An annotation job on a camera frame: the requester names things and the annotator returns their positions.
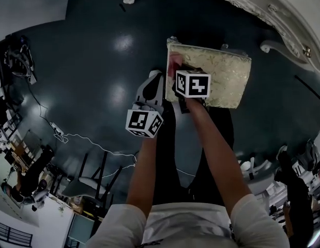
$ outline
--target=chair leg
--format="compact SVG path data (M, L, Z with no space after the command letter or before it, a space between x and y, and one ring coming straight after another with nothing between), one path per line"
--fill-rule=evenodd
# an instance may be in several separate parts
M86 163L87 157L88 157L88 153L86 153L85 156L84 156L84 160L83 160L83 163L82 163L81 170L79 171L78 178L80 178L82 176L82 174L83 174L83 170L84 170L84 167L85 167L85 163Z
M104 165L105 165L106 159L107 159L107 154L108 154L108 152L105 151L104 154L103 154L103 158L102 158L102 164L101 164L99 180L98 180L98 185L97 185L97 193L96 193L96 197L95 197L96 200L100 200L99 199L99 192L100 192L100 187L101 187L101 182L102 182L102 175L103 175Z
M95 171L95 173L92 175L92 179L95 179L95 177L96 177L96 175L99 173L99 171L100 171L100 167Z
M109 186L106 187L106 192L104 193L104 195L103 195L102 198L101 198L101 201L102 201L104 204L105 204L105 202L106 202L106 200L107 200L107 195L108 195L110 189L112 189L112 186L113 186L113 184L115 183L115 181L116 181L119 173L122 171L122 169L123 169L123 167L120 166L119 169L117 170L114 178L113 178L112 181L110 182Z
M114 201L114 194L112 194L112 198L110 199L109 207L113 204L113 201Z

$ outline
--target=ornate white furniture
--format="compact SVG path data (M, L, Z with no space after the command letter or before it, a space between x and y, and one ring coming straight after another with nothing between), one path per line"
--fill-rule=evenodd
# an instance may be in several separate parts
M320 0L226 0L274 27L284 44L264 41L296 65L320 74ZM132 4L134 0L124 0Z

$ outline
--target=white t-shirt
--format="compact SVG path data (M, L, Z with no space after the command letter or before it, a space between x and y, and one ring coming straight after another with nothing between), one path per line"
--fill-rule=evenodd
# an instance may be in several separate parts
M132 205L112 205L88 248L174 247L289 248L288 238L260 206L246 195L234 206L231 223L224 207L205 203L170 203L152 207L148 219Z

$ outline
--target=white cable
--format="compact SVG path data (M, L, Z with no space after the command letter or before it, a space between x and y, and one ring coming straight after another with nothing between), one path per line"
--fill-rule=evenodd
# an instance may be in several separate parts
M134 159L135 159L135 161L137 162L137 159L136 159L136 157L135 157L133 154L113 153L113 152L111 152L111 151L109 151L109 150L106 150L106 149L102 148L99 144L96 144L96 143L92 142L88 137L83 137L83 136L80 136L79 134L63 134L62 136L63 136L63 137L67 137L67 136L78 136L78 137L83 138L83 139L88 139L90 143L92 143L93 145L98 146L98 147L99 147L100 149L102 149L103 151L110 152L112 155L116 155L116 156L119 156L119 155L133 156Z
M195 177L195 175L192 175L192 174L189 174L189 173L185 173L184 171L182 171L182 170L179 170L178 168L176 168L177 169L177 171L180 171L180 172L182 172L183 174L185 174L185 175L189 175L189 176L193 176L193 177Z
M125 167L123 167L122 169L129 168L129 167L135 167L135 164L130 164L129 166L125 166ZM118 172L118 170L119 170L119 169L117 169L115 172L113 172L113 173L110 174L110 175L103 176L102 178L110 177L110 176L112 176L112 175L115 175L115 174Z
M123 155L123 156L133 156L135 162L137 162L137 159L136 159L136 157L135 157L133 154L113 153L113 152L111 152L111 151L109 151L109 150L105 150L105 149L102 148L99 144L96 144L96 143L92 142L88 137L83 137L83 136L80 136L79 134L69 134L69 133L68 133L68 134L60 135L58 132L56 132L56 133L54 134L54 137L56 137L60 142L63 142L63 143L67 143L67 142L69 141L68 138L67 138L67 136L78 136L78 137L83 138L83 139L88 139L90 143L92 143L93 145L98 146L98 147L99 147L101 150L103 150L103 151L110 152L111 154L116 155L116 156L119 156L119 155ZM122 169L129 168L129 167L135 167L135 164L128 165L128 166L126 166L126 167L123 167ZM183 173L183 174L186 174L186 175L195 177L195 175L186 173L186 172L184 172L184 171L182 171L182 170L180 170L180 169L178 169L178 168L177 168L177 171L179 171L179 172L181 172L181 173ZM118 169L117 169L115 172L113 172L112 174L103 176L102 178L115 175L117 172L118 172Z

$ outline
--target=table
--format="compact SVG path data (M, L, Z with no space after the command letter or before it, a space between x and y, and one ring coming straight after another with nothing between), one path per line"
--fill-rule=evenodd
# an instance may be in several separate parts
M22 169L23 169L24 172L29 170L29 166L26 165L26 164L24 163L24 161L23 161L20 157L18 157L18 156L16 155L15 152L12 151L12 152L11 152L11 156L14 158L15 162L16 162L19 166L22 167Z
M239 105L251 70L251 58L197 46L169 44L165 98L170 102L178 102L172 90L174 81L168 76L169 56L173 52L182 56L183 64L211 74L207 106L235 109Z

